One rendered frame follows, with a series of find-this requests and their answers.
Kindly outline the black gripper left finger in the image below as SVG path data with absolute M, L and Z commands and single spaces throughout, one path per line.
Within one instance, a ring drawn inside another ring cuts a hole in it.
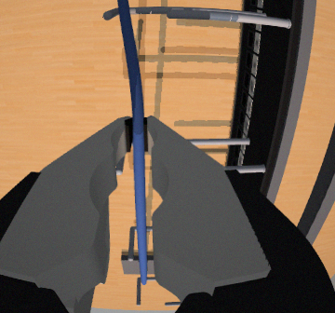
M 117 118 L 0 199 L 0 309 L 30 309 L 47 288 L 69 313 L 90 313 L 107 279 L 115 167 L 132 141 L 133 118 Z

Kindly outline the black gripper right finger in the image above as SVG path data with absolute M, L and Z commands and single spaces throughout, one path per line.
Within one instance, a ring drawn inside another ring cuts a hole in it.
M 181 303 L 209 293 L 213 313 L 335 313 L 327 270 L 284 213 L 156 117 L 143 129 L 153 189 L 164 199 L 152 215 L 160 286 Z

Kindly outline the dark blue cable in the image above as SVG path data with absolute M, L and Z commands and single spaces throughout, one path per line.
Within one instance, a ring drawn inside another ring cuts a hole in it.
M 137 241 L 141 283 L 147 282 L 147 232 L 146 232 L 146 191 L 145 153 L 143 119 L 144 105 L 141 84 L 141 71 L 128 0 L 117 0 L 121 31 L 127 60 L 133 118 L 133 170 Z

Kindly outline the grey metal rack with black port panel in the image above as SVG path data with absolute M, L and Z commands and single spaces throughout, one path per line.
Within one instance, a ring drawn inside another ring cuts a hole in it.
M 244 0 L 244 11 L 130 7 L 130 15 L 167 14 L 169 19 L 243 22 L 231 138 L 186 140 L 194 145 L 243 144 L 229 145 L 224 167 L 242 173 L 273 204 L 301 110 L 315 10 L 316 0 Z M 314 188 L 297 225 L 312 245 L 334 201 L 335 124 Z

